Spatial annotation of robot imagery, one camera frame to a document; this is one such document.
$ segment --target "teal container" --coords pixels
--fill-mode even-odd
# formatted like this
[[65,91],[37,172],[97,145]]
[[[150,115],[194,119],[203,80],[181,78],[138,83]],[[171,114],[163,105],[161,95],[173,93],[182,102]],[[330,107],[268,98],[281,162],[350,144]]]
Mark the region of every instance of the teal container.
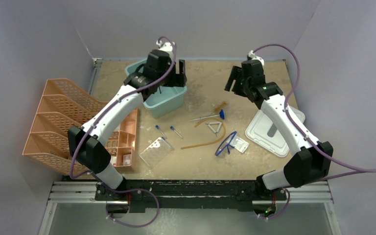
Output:
[[[139,65],[144,63],[146,63],[146,60],[128,65],[125,68],[126,75],[133,73]],[[160,94],[159,89],[156,90],[156,92],[143,103],[145,108],[152,112],[154,118],[159,118],[181,107],[184,104],[184,96],[185,93],[187,93],[187,87],[161,87],[161,92]]]

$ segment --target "grey wall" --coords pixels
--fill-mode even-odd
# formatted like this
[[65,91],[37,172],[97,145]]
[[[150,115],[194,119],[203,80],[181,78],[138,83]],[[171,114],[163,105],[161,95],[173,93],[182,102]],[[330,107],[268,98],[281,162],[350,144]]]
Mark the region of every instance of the grey wall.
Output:
[[0,234],[37,234],[60,177],[21,156],[46,80],[86,88],[91,74],[91,57],[57,0],[0,0]]
[[233,60],[267,43],[294,48],[320,0],[62,1],[92,57],[145,58],[166,35],[179,57]]
[[[376,167],[376,0],[322,0],[295,48],[296,99],[334,157]],[[296,71],[290,63],[294,78]],[[347,171],[332,164],[330,175]],[[376,174],[330,180],[343,234],[376,234]]]

